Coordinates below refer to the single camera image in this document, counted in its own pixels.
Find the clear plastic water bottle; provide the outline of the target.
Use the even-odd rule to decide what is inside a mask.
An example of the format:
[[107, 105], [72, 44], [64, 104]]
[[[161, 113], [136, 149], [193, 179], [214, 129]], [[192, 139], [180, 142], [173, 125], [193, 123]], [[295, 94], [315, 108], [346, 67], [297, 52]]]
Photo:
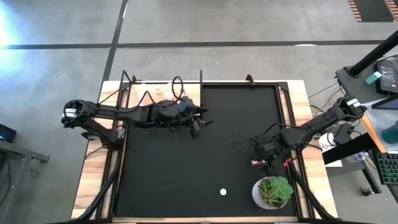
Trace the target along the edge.
[[355, 162], [362, 162], [367, 158], [367, 156], [368, 156], [367, 152], [359, 152], [351, 156], [348, 156], [346, 158], [346, 161], [351, 164]]

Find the small teal block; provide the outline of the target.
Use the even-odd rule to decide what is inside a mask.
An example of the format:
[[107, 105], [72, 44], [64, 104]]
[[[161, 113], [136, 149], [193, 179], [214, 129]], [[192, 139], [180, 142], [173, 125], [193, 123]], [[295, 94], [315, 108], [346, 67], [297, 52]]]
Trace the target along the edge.
[[370, 85], [382, 77], [380, 72], [374, 72], [365, 79], [365, 82]]

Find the thick black pole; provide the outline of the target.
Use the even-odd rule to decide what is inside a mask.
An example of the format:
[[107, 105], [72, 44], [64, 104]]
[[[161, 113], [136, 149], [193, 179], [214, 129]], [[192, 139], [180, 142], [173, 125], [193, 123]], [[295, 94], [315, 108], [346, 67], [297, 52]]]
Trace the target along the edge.
[[385, 53], [398, 45], [398, 30], [389, 36], [385, 41], [379, 44], [374, 50], [368, 53], [362, 60], [356, 63], [348, 70], [351, 77], [358, 77], [358, 75], [366, 68], [368, 68], [377, 59], [381, 58]]

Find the black power supply box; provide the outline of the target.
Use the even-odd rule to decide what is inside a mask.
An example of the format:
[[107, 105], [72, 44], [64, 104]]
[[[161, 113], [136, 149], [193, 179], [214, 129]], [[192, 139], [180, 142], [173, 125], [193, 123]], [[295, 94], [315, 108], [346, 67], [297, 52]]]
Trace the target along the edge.
[[351, 138], [351, 133], [354, 127], [349, 123], [344, 123], [332, 128], [333, 142], [337, 145], [348, 142]]

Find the black labelled power adapter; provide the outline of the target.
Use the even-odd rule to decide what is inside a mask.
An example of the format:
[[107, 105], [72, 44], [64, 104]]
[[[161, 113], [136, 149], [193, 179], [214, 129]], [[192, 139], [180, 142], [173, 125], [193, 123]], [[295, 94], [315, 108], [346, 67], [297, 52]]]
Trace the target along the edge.
[[390, 60], [381, 60], [374, 66], [381, 77], [376, 80], [376, 92], [385, 95], [398, 94], [398, 65]]

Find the wooden desk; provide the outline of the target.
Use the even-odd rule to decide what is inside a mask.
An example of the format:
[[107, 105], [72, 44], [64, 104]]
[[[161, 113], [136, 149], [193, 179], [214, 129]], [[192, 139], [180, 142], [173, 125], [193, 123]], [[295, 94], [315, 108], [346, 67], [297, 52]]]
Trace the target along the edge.
[[367, 107], [367, 111], [361, 118], [361, 123], [364, 125], [380, 152], [398, 154], [398, 143], [391, 144], [382, 138], [382, 132], [393, 126], [398, 120], [398, 111], [372, 109], [371, 105], [378, 101], [379, 100], [369, 102], [361, 101], [361, 104]]

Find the grey metal desk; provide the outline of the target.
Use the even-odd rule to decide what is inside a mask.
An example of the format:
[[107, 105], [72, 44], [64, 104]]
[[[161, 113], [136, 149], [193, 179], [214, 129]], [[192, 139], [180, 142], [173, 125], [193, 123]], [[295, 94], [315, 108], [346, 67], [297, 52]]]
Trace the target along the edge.
[[45, 164], [48, 163], [50, 155], [0, 140], [0, 224], [5, 224], [12, 210], [32, 159]]

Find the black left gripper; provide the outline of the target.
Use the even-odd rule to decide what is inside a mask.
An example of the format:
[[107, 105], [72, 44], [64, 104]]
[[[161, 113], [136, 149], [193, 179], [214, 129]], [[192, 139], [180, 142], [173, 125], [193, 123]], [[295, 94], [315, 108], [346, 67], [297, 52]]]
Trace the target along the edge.
[[213, 121], [193, 120], [193, 114], [202, 114], [208, 109], [193, 105], [190, 98], [182, 98], [179, 103], [173, 100], [161, 101], [161, 127], [168, 128], [169, 131], [178, 131], [181, 126], [190, 127], [192, 139], [197, 139], [201, 128], [205, 128]]

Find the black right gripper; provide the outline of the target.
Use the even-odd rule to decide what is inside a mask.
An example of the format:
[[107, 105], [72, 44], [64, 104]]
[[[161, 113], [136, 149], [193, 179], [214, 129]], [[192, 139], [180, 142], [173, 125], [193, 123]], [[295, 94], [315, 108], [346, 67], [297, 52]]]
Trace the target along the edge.
[[[264, 160], [265, 157], [274, 157], [285, 154], [294, 149], [295, 134], [293, 132], [280, 132], [274, 136], [265, 134], [254, 138], [254, 160]], [[265, 175], [268, 177], [280, 176], [280, 161], [277, 159], [266, 160], [264, 165]]]

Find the succulent in white pot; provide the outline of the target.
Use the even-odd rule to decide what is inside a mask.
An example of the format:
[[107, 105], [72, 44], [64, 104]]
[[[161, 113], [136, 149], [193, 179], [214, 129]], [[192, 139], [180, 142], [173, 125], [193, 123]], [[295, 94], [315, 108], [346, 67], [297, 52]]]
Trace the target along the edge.
[[285, 177], [264, 177], [253, 185], [252, 199], [262, 209], [277, 210], [287, 204], [293, 193]]

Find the black device with blue light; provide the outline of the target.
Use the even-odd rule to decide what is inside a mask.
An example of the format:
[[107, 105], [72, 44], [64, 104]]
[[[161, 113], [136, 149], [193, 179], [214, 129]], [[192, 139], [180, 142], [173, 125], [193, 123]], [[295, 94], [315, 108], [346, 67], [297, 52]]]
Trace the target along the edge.
[[12, 143], [17, 132], [0, 123], [0, 141], [6, 141]]

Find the dark teal round object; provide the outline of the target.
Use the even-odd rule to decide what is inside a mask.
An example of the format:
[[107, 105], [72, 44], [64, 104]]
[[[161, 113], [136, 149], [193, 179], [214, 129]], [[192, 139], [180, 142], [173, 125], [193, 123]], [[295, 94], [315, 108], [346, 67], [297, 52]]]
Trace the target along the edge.
[[389, 144], [398, 143], [398, 121], [382, 132], [382, 138]]

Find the light wooden shelf board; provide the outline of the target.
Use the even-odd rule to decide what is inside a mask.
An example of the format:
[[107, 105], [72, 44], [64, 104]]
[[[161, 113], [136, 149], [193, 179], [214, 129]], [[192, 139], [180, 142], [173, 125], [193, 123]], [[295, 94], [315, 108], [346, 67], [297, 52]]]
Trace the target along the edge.
[[[148, 90], [143, 95], [140, 93], [139, 87], [142, 83], [133, 84], [128, 87], [123, 96], [123, 103], [127, 112], [131, 113], [134, 119], [161, 119], [161, 101], [168, 100], [164, 96], [167, 91], [166, 84], [168, 83], [146, 83]], [[173, 86], [173, 101], [179, 103], [182, 98], [190, 98], [193, 100], [193, 105], [200, 106], [199, 84], [181, 84], [177, 82]], [[155, 88], [161, 88], [162, 93], [157, 95]], [[182, 95], [180, 89], [185, 89], [184, 95]]]

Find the black desk leg frame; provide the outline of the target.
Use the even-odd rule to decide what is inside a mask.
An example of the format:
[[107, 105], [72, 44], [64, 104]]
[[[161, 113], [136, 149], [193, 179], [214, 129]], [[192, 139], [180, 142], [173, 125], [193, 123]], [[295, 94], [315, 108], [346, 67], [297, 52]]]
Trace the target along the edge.
[[[374, 141], [371, 139], [370, 135], [366, 133], [349, 140], [344, 144], [337, 145], [333, 149], [324, 152], [322, 155], [324, 163], [330, 164], [359, 152], [369, 152], [370, 155], [373, 156], [373, 152], [380, 151]], [[370, 188], [373, 189], [374, 194], [381, 194], [382, 190], [372, 175], [369, 166], [364, 161], [360, 162], [359, 165], [361, 166], [361, 171], [365, 176]]]

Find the grey side table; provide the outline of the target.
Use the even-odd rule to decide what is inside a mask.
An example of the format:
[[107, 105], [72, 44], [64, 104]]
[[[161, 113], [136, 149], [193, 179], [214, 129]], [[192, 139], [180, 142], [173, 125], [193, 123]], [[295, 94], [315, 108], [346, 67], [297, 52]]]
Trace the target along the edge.
[[[398, 59], [390, 60], [395, 65], [398, 65]], [[375, 61], [368, 68], [364, 69], [358, 77], [351, 77], [348, 70], [353, 66], [347, 66], [336, 71], [336, 78], [338, 83], [343, 87], [346, 94], [352, 98], [356, 98], [359, 102], [369, 102], [381, 100], [398, 94], [385, 95], [376, 92], [376, 82], [368, 85], [365, 79], [374, 73], [374, 66], [379, 61]]]

